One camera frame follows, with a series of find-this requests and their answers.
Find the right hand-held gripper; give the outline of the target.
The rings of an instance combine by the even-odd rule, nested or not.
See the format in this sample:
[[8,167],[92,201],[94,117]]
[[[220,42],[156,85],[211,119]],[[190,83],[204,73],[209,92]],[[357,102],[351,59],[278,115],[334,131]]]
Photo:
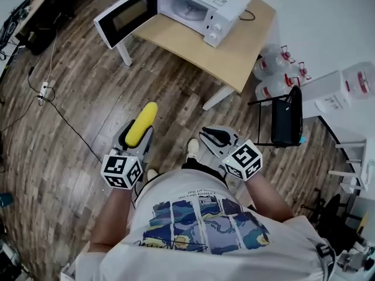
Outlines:
[[252,141],[243,139],[233,128],[205,126],[199,136],[227,174],[247,181],[262,169],[261,152]]

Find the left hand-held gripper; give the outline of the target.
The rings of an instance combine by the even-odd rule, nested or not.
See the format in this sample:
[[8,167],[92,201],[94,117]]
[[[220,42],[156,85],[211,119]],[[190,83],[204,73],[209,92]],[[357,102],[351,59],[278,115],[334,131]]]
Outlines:
[[125,123],[112,139],[109,154],[104,155],[101,177],[112,188],[131,190],[137,181],[141,181],[146,164],[144,162],[152,143],[153,126],[147,128],[137,147],[129,148],[126,135],[135,120]]

